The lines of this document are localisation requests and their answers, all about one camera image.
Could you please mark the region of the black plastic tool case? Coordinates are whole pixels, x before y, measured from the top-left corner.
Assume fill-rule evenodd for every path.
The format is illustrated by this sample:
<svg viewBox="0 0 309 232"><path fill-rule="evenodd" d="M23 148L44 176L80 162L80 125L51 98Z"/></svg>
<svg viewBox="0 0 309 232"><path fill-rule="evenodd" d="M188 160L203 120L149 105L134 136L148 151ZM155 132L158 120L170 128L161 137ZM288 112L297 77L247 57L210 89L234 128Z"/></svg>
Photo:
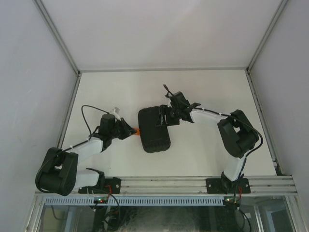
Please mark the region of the black plastic tool case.
<svg viewBox="0 0 309 232"><path fill-rule="evenodd" d="M142 147L147 153L166 151L171 141L168 126L156 126L159 106L143 108L138 112Z"/></svg>

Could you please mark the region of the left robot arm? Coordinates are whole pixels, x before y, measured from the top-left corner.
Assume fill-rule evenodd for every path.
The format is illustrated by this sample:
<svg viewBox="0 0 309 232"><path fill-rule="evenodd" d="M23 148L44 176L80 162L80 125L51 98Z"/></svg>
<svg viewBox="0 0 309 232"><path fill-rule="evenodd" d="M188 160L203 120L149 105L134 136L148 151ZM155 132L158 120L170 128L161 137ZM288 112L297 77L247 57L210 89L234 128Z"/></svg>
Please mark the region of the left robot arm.
<svg viewBox="0 0 309 232"><path fill-rule="evenodd" d="M51 147L35 177L36 188L43 193L69 195L73 189L89 187L101 193L106 187L104 172L93 168L79 170L85 159L105 151L113 139L124 140L136 134L136 129L115 114L104 114L100 125L83 142L67 149Z"/></svg>

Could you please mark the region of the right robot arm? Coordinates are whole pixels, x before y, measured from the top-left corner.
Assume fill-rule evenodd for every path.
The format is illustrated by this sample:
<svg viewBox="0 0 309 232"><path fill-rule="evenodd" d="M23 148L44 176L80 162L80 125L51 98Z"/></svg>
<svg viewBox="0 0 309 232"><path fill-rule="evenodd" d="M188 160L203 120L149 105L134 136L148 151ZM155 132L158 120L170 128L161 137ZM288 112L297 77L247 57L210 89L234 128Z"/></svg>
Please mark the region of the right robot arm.
<svg viewBox="0 0 309 232"><path fill-rule="evenodd" d="M168 104L159 106L157 126L179 125L180 120L190 123L214 123L219 130L224 148L229 154L227 165L222 172L222 188L228 193L239 187L238 179L243 173L247 157L258 148L255 146L262 136L241 110L230 114L215 112L190 104L182 92L173 94L169 90L165 97Z"/></svg>

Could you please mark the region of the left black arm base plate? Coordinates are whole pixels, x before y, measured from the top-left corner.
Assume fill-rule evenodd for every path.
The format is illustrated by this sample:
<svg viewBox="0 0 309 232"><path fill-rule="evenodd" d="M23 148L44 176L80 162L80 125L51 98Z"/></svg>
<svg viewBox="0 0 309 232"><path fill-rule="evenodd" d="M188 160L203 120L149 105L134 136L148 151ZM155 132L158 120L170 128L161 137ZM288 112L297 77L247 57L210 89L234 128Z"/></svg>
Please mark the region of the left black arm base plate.
<svg viewBox="0 0 309 232"><path fill-rule="evenodd" d="M78 189L80 194L99 194L105 192L119 194L121 179L118 177L106 177L102 171L87 168L77 172L74 188Z"/></svg>

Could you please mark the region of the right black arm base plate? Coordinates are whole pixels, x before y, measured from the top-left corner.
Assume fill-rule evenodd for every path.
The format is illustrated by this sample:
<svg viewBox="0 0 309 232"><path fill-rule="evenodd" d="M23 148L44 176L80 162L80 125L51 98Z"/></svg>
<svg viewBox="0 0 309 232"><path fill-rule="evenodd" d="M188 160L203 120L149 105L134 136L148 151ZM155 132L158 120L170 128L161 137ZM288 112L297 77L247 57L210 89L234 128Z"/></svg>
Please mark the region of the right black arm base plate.
<svg viewBox="0 0 309 232"><path fill-rule="evenodd" d="M231 182L228 179L223 180L221 178L207 178L206 188L208 194L232 194L232 193L251 193L249 180L247 178L241 178L240 180Z"/></svg>

